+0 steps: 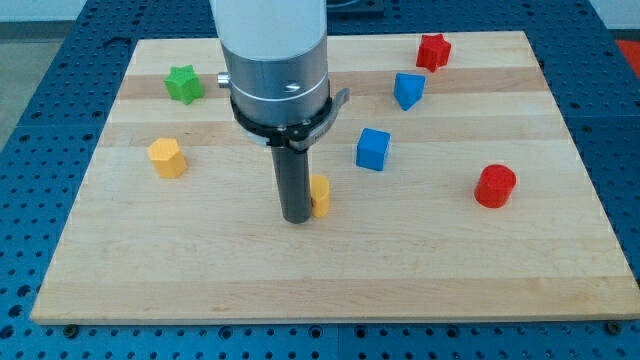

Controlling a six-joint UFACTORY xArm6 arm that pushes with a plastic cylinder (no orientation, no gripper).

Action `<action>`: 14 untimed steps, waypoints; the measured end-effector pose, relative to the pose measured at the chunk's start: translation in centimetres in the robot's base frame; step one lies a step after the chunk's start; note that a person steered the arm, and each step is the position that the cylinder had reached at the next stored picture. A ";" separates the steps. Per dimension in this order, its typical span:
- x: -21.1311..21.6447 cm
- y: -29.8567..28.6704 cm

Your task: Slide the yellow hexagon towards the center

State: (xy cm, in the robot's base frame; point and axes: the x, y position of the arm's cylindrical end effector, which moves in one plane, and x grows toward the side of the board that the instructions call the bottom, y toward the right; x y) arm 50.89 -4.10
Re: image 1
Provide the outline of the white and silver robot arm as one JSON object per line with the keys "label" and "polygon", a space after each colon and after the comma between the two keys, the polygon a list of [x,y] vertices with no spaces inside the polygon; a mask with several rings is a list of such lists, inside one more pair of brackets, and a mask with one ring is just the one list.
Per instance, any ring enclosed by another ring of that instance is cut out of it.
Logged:
{"label": "white and silver robot arm", "polygon": [[257,143],[331,107],[325,0],[211,0],[236,121]]}

